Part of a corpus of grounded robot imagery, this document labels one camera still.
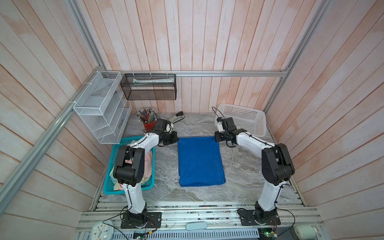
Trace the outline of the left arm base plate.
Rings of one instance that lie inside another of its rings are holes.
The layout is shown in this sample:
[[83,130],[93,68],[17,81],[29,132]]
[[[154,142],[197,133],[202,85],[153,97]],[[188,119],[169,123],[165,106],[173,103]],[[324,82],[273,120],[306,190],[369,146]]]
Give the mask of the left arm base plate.
[[122,217],[121,229],[158,229],[161,227],[161,222],[161,212],[143,212],[142,214],[132,214],[131,212],[126,212]]

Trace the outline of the blue towel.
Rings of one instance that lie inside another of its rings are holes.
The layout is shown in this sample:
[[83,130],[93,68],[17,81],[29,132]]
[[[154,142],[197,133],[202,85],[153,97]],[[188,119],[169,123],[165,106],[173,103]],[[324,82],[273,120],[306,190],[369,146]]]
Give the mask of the blue towel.
[[219,143],[214,137],[187,137],[178,141],[179,183],[206,187],[226,183]]

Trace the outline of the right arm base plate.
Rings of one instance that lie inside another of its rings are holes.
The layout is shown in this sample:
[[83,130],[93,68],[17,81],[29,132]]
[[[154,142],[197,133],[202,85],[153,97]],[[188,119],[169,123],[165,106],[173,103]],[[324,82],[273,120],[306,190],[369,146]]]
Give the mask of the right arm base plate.
[[237,209],[242,226],[278,226],[281,224],[280,217],[276,210],[265,212],[262,209],[246,210]]

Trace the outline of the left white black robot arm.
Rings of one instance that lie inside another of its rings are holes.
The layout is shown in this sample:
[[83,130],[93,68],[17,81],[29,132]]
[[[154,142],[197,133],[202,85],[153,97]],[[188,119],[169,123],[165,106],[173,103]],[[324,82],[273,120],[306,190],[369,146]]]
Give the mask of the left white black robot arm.
[[173,123],[159,119],[141,139],[119,147],[113,177],[125,192],[128,210],[123,214],[122,228],[142,228],[148,220],[147,204],[143,198],[141,181],[145,173],[145,155],[155,146],[168,146],[179,141]]

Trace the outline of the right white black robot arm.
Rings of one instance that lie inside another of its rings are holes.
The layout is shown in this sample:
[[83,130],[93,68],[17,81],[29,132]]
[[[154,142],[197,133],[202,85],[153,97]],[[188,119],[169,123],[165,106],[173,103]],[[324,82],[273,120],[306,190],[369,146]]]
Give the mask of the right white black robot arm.
[[263,191],[255,204],[254,219],[259,225],[265,225],[269,219],[277,216],[276,202],[282,187],[295,174],[295,167],[289,150],[284,144],[265,142],[244,129],[238,129],[232,118],[218,117],[215,120],[218,130],[216,142],[231,142],[228,147],[240,146],[253,152],[262,160],[262,174],[265,178]]

